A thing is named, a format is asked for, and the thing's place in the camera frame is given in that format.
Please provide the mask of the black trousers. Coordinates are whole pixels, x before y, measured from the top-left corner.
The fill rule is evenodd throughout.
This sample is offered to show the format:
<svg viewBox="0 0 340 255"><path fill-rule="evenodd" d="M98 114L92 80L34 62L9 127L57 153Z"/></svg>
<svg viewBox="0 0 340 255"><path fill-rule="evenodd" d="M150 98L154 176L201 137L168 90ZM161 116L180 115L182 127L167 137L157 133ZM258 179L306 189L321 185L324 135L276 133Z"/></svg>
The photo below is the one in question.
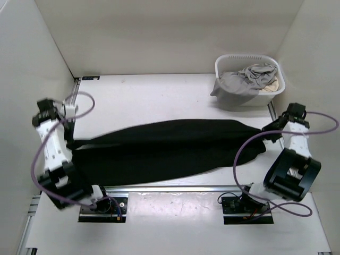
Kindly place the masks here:
<svg viewBox="0 0 340 255"><path fill-rule="evenodd" d="M72 162L103 186L168 181L254 160L266 151L259 133L236 120L144 124L75 140Z"/></svg>

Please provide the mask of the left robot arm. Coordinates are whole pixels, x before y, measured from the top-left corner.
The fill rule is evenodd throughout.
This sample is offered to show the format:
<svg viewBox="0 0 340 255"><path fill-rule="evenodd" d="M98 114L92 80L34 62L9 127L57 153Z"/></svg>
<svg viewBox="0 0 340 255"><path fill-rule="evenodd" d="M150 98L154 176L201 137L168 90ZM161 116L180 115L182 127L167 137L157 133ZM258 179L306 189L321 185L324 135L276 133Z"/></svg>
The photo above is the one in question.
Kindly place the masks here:
<svg viewBox="0 0 340 255"><path fill-rule="evenodd" d="M44 154L43 173L33 181L60 210L81 205L92 211L105 213L111 208L111 199L98 185L91 185L72 162L71 145L76 105L50 98L37 102L39 112L32 118L32 126L42 141L39 153Z"/></svg>

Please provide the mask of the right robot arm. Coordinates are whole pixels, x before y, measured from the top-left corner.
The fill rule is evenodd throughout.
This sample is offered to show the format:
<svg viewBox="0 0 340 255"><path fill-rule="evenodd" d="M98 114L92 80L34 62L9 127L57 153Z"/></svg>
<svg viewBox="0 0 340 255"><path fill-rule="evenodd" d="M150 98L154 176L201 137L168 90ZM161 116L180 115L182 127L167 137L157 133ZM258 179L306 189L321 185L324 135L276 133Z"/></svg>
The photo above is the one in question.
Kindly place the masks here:
<svg viewBox="0 0 340 255"><path fill-rule="evenodd" d="M305 120L305 106L290 103L287 110L275 121L262 128L263 131L288 131L289 134L269 134L266 140L276 142L284 139L284 149L274 161L262 183L246 187L249 192L239 198L244 212L253 211L258 204L276 199L300 202L308 193L321 170L321 163L314 160L308 148L309 122Z"/></svg>

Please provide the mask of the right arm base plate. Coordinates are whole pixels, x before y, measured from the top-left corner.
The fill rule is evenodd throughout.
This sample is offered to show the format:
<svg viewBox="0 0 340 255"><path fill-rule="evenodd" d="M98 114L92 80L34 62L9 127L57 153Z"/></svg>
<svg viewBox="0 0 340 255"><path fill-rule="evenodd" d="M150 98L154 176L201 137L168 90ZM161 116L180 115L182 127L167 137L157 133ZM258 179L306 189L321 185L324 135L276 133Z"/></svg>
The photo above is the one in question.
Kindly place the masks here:
<svg viewBox="0 0 340 255"><path fill-rule="evenodd" d="M224 225L268 225L274 220L269 204L256 202L246 194L222 193L217 198L222 206Z"/></svg>

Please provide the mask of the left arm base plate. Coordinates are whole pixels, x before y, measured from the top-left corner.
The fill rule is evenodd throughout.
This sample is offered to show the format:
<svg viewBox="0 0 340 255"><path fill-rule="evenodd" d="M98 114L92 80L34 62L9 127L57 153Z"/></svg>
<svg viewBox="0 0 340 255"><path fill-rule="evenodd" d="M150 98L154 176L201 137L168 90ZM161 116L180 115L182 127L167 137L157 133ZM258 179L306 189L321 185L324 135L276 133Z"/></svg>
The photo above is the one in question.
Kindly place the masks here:
<svg viewBox="0 0 340 255"><path fill-rule="evenodd" d="M128 210L128 194L113 196L117 201L106 199L99 203L99 209L91 210L81 207L78 216L79 223L125 223Z"/></svg>

